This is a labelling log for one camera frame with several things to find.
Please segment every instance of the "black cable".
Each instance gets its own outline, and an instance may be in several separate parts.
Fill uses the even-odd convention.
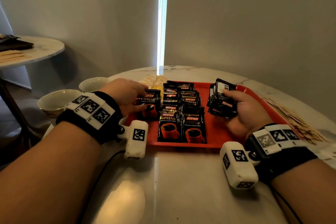
[[[93,195],[93,193],[95,191],[95,188],[97,187],[97,184],[98,184],[101,176],[103,175],[105,169],[107,168],[107,166],[109,165],[109,163],[112,161],[112,159],[114,159],[115,156],[117,156],[118,154],[121,154],[121,153],[125,153],[125,152],[126,152],[125,150],[121,150],[121,151],[118,151],[115,154],[113,154],[113,156],[106,162],[106,164],[104,165],[103,169],[100,171],[100,173],[99,173],[96,181],[94,182],[93,186],[91,187],[90,193],[87,196],[87,199],[86,199],[85,205],[82,208],[81,214],[78,217],[78,221],[77,221],[78,224],[82,223],[82,220],[83,220],[84,214],[86,212],[86,209],[87,209],[87,207],[89,205],[90,199],[91,199],[91,197],[92,197],[92,195]]]
[[[271,190],[273,192],[275,192],[275,194],[277,194],[281,200],[287,205],[287,207],[290,209],[290,211],[292,212],[292,214],[295,216],[295,218],[297,219],[297,221],[300,223],[300,224],[303,224],[303,222],[301,221],[301,219],[299,218],[299,216],[296,214],[296,212],[294,211],[294,209],[291,207],[291,205],[287,202],[286,199],[284,199],[284,197],[271,185],[269,184],[269,187],[271,188]]]

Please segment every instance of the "marble table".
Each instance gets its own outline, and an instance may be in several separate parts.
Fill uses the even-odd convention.
[[[110,77],[140,80],[156,74],[147,67]],[[221,78],[254,90],[261,97],[296,111],[330,140],[336,139],[336,124],[299,100],[262,83],[223,71],[165,66],[169,80],[214,82]],[[313,146],[313,150],[327,143]],[[108,158],[125,145],[111,141],[103,145],[97,172]],[[249,191],[232,189],[217,152],[209,149],[181,150],[147,147],[140,161],[112,160],[91,198],[82,223],[287,223],[269,188],[262,183]]]
[[[55,56],[64,51],[64,44],[55,39],[34,36],[19,36],[21,40],[34,44],[34,48],[23,50],[30,58],[0,63],[0,69],[26,65]],[[6,82],[0,78],[0,96],[6,103],[11,113],[21,126],[21,133],[17,138],[0,144],[0,166],[9,163],[30,149],[42,138],[45,128],[30,126],[20,111],[15,100],[6,88]]]

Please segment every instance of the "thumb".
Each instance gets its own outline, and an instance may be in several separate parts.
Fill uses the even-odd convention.
[[[223,90],[223,93],[228,98],[232,98],[237,103],[246,102],[249,100],[250,96],[245,94],[244,92],[238,90]]]
[[[134,112],[141,112],[146,110],[146,105],[134,105]]]

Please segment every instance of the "forearm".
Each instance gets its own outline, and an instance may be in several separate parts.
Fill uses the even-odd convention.
[[[101,146],[61,122],[0,173],[0,223],[74,223]]]
[[[279,175],[271,184],[304,224],[336,223],[336,171],[323,161],[310,160]],[[292,220],[288,209],[286,213]]]

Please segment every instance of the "hand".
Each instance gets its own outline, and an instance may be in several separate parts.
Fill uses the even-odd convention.
[[[139,112],[146,109],[145,105],[136,105],[138,96],[144,97],[148,86],[129,79],[118,78],[109,82],[99,91],[110,95],[119,105],[123,117],[131,112]]]
[[[226,125],[235,136],[247,139],[253,132],[273,122],[261,104],[250,95],[237,90],[224,90],[223,93],[237,102],[238,116]]]

